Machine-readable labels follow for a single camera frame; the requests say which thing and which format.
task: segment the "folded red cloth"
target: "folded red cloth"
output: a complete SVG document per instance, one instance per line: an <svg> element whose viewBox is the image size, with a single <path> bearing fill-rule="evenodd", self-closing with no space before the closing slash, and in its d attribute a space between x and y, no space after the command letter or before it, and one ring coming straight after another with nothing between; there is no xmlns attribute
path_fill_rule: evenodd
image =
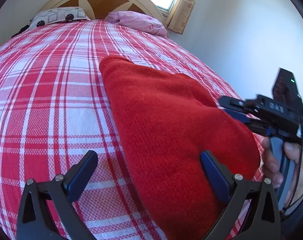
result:
<svg viewBox="0 0 303 240"><path fill-rule="evenodd" d="M142 203L168 240L200 240L224 208L200 153L208 149L232 173L252 179L260 164L252 133L187 75L118 56L99 69Z"/></svg>

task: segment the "pillowcase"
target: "pillowcase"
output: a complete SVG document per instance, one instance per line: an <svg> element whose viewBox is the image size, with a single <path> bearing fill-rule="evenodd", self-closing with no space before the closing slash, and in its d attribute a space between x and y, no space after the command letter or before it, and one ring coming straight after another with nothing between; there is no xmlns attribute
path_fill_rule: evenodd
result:
<svg viewBox="0 0 303 240"><path fill-rule="evenodd" d="M167 31L163 24L146 14L133 11L110 12L105 19L107 22L132 28L141 32L166 38Z"/></svg>
<svg viewBox="0 0 303 240"><path fill-rule="evenodd" d="M61 7L48 9L36 14L27 30L32 30L52 23L72 22L74 20L90 21L81 7Z"/></svg>

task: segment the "black cable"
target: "black cable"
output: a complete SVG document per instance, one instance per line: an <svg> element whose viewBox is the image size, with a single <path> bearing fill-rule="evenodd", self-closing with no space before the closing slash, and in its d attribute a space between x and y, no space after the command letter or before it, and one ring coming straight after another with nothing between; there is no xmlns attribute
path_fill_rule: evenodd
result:
<svg viewBox="0 0 303 240"><path fill-rule="evenodd" d="M300 155L299 155L299 163L298 163L298 174L297 174L297 179L296 179L293 195L291 197L291 200L290 200L289 204L283 210L281 219L284 218L284 215L285 215L287 209L290 208L291 203L293 202L293 198L294 198L294 196L296 194L297 187L298 187L298 181L299 181L299 175L300 175L300 169L301 169L301 161L302 161L302 151L303 151L303 149L302 149L303 148L303 123L302 123L302 117L301 117L301 115L299 115L299 117L300 117L300 127L301 127L301 129L300 129L300 131L301 131L301 147L300 147Z"/></svg>

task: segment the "wooden headboard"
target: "wooden headboard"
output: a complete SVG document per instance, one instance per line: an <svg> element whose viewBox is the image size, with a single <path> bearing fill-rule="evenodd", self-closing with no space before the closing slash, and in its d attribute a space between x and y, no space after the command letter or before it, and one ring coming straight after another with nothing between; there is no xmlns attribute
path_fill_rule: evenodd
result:
<svg viewBox="0 0 303 240"><path fill-rule="evenodd" d="M41 11L68 6L82 7L91 19L105 19L112 11L135 11L164 22L161 12L151 0L50 0Z"/></svg>

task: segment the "curtain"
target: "curtain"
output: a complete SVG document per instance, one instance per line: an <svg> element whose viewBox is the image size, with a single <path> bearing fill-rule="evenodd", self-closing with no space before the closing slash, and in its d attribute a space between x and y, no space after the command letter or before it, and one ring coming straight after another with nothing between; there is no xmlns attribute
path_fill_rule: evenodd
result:
<svg viewBox="0 0 303 240"><path fill-rule="evenodd" d="M165 26L168 29L182 34L195 5L195 0L175 0L169 11Z"/></svg>

